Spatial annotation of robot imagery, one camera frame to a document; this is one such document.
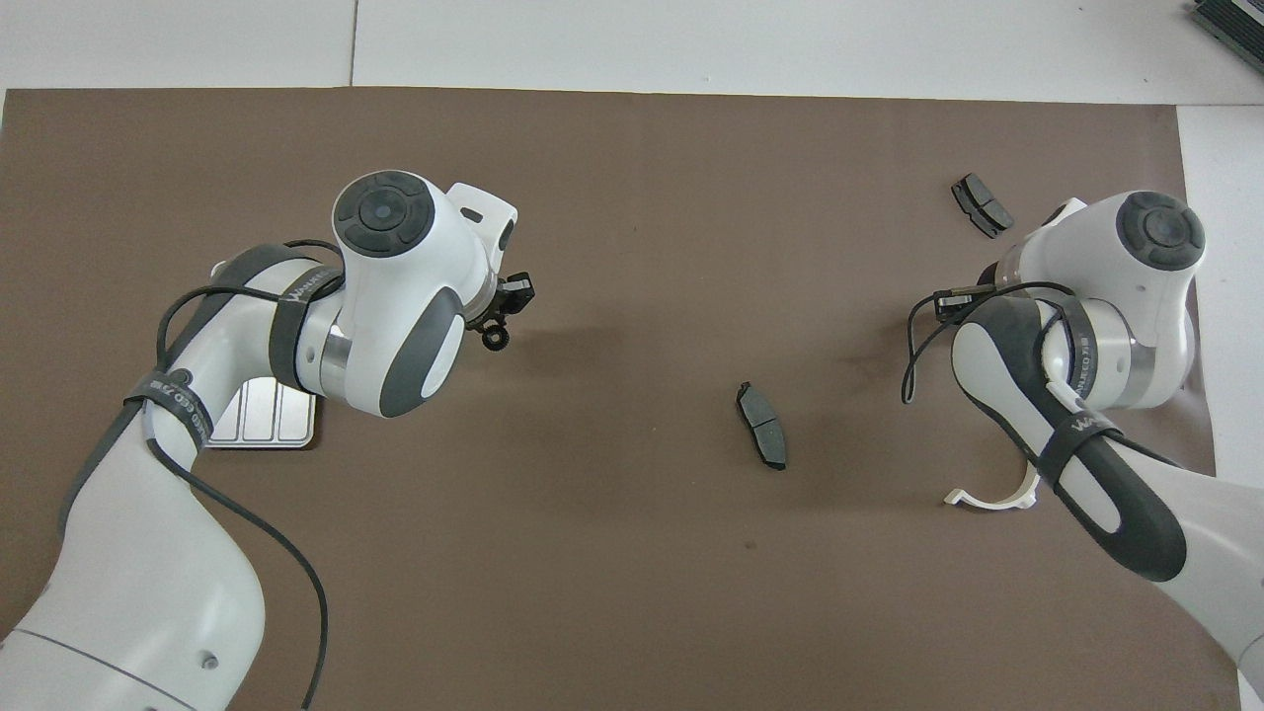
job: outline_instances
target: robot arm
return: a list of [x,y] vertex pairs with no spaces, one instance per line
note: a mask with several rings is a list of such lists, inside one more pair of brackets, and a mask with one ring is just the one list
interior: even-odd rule
[[1146,192],[1057,218],[1000,262],[996,282],[1057,281],[1087,299],[985,300],[953,342],[958,385],[1085,530],[1193,615],[1264,692],[1264,491],[1182,469],[1096,411],[1160,404],[1184,380],[1197,219]]
[[173,472],[250,378],[402,415],[444,383],[466,326],[503,328],[533,296],[526,275],[512,297],[497,276],[516,211],[477,189],[370,173],[332,218],[341,286],[295,249],[257,247],[216,269],[159,347],[76,482],[48,586],[0,646],[0,708],[226,707],[263,636],[263,595]]

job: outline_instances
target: cable strap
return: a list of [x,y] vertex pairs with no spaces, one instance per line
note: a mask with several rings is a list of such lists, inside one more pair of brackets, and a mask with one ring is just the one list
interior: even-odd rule
[[277,301],[277,312],[272,318],[272,334],[268,337],[268,364],[272,377],[282,385],[296,390],[306,388],[298,382],[295,361],[298,357],[298,334],[307,320],[307,309],[322,287],[337,278],[343,271],[336,267],[312,267],[295,280]]
[[148,400],[167,410],[179,420],[179,424],[185,425],[188,436],[201,452],[206,447],[206,442],[211,439],[215,425],[211,423],[211,414],[206,411],[202,399],[186,385],[187,380],[187,371],[174,371],[174,374],[152,371],[140,378],[137,387],[131,388],[131,392],[123,401]]
[[1071,462],[1071,458],[1076,455],[1076,450],[1105,431],[1119,433],[1120,429],[1115,426],[1115,423],[1092,410],[1081,410],[1069,415],[1053,429],[1053,435],[1035,462],[1036,471],[1049,482],[1049,486],[1057,486],[1058,479],[1062,478],[1062,471],[1067,468],[1067,462]]

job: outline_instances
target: black strap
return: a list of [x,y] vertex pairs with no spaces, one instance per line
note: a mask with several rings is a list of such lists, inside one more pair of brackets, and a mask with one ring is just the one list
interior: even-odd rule
[[307,309],[322,287],[341,275],[336,267],[312,267],[295,280],[277,301],[277,312],[272,316],[272,334],[268,337],[268,364],[272,377],[282,385],[296,390],[306,390],[298,382],[295,362],[298,357],[298,334],[307,319]]
[[1058,294],[1042,300],[1058,307],[1062,323],[1067,328],[1067,357],[1071,359],[1067,385],[1076,391],[1076,395],[1088,397],[1097,378],[1097,335],[1093,333],[1088,311],[1074,296]]
[[1111,430],[1120,431],[1115,423],[1092,410],[1081,410],[1067,416],[1058,423],[1049,442],[1044,444],[1044,450],[1035,462],[1036,471],[1050,486],[1057,485],[1076,450],[1090,439]]
[[131,388],[131,392],[123,401],[148,400],[167,410],[179,420],[179,424],[185,425],[188,436],[201,450],[211,439],[215,424],[211,423],[211,414],[206,411],[202,399],[185,385],[187,372],[176,371],[176,373],[152,371],[140,378],[137,387]]

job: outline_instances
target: brown mat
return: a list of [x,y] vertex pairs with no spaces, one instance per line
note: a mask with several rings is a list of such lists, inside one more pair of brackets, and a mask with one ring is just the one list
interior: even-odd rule
[[[327,406],[315,450],[198,462],[326,582],[316,708],[1237,707],[1218,648],[1048,490],[1026,512],[938,504],[1021,477],[947,339],[916,404],[897,395],[916,299],[1066,197],[1183,194],[1172,108],[129,90],[10,91],[4,115],[3,630],[162,310],[245,247],[327,238],[343,185],[399,167],[517,205],[506,268],[540,296],[421,411]],[[1018,219],[1001,240],[949,195],[969,171]],[[738,420],[746,380],[780,411],[784,473]],[[1211,471],[1197,378],[1116,420]],[[233,708],[296,705],[311,592],[212,511],[268,601]]]

